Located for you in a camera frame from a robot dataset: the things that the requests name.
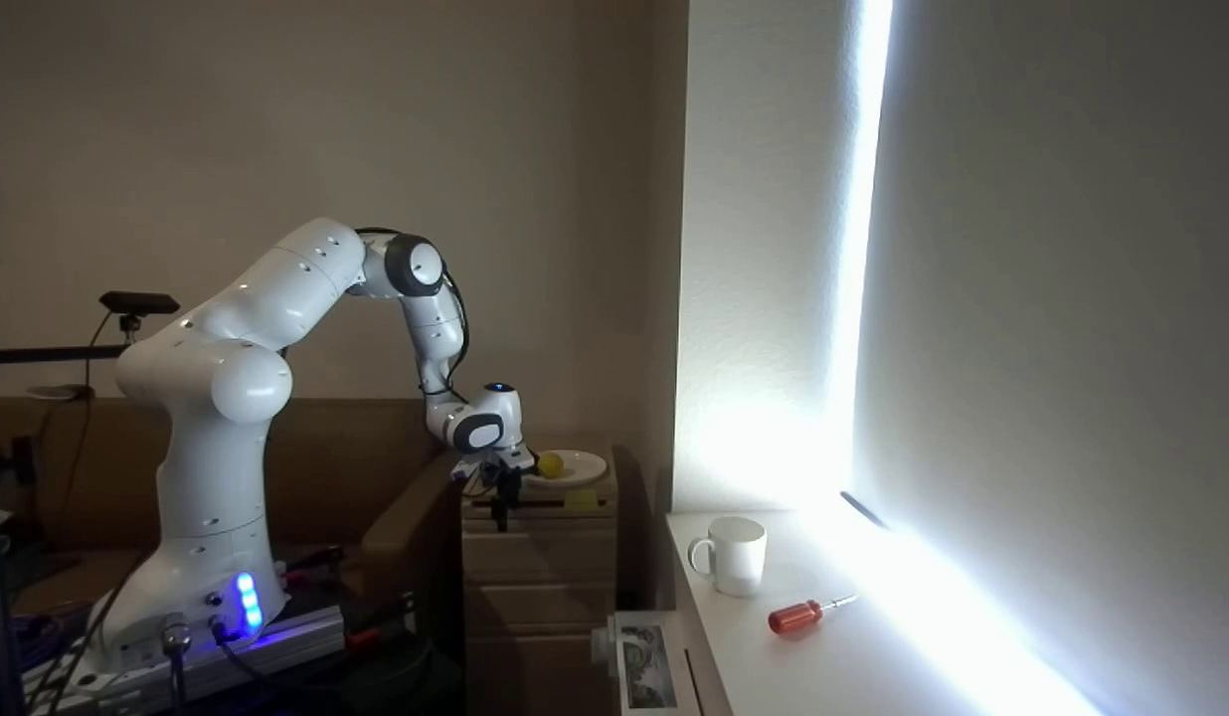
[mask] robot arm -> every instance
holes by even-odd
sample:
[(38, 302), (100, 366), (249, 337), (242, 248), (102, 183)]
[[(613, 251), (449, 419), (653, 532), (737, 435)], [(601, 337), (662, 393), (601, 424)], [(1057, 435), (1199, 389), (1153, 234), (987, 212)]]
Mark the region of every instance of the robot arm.
[(113, 366), (121, 393), (171, 415), (171, 446), (153, 472), (163, 532), (110, 597), (75, 686), (62, 688), (102, 691), (125, 671), (153, 667), (167, 626), (196, 645), (212, 635), (274, 645), (261, 633), (283, 611), (285, 590), (265, 538), (261, 448), (270, 419), (295, 389), (283, 349), (346, 293), (405, 309), (424, 424), (444, 446), (507, 471), (532, 466), (518, 389), (490, 385), (465, 403), (449, 382), (465, 355), (465, 314), (442, 255), (414, 234), (315, 219), (225, 289), (121, 349)]
[(424, 431), (462, 452), (495, 448), (521, 466), (527, 448), (521, 448), (518, 389), (490, 382), (479, 399), (465, 403), (449, 382), (465, 358), (465, 306), (444, 257), (417, 234), (381, 227), (361, 227), (357, 234), (364, 237), (364, 280), (352, 293), (389, 300), (405, 309)]

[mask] wall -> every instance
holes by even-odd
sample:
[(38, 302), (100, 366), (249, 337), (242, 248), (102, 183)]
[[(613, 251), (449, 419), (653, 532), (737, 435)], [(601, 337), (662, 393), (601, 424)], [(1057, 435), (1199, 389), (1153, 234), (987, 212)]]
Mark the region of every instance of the wall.
[(1229, 4), (902, 4), (860, 495), (1107, 713), (1229, 713)]
[(836, 0), (692, 0), (672, 508), (823, 497)]
[[(648, 0), (0, 4), (0, 345), (86, 342), (110, 288), (192, 306), (315, 215), (389, 222), (462, 280), (462, 385), (511, 377), (558, 443), (644, 443), (648, 65)], [(414, 393), (389, 306), (336, 306), (291, 362), (298, 399)]]

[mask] cup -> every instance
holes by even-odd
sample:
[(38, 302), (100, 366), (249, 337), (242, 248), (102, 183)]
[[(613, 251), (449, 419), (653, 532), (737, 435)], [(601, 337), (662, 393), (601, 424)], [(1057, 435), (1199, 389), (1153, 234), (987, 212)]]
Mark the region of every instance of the cup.
[(717, 517), (702, 538), (688, 546), (688, 565), (711, 578), (711, 590), (756, 597), (764, 585), (766, 529), (751, 517)]

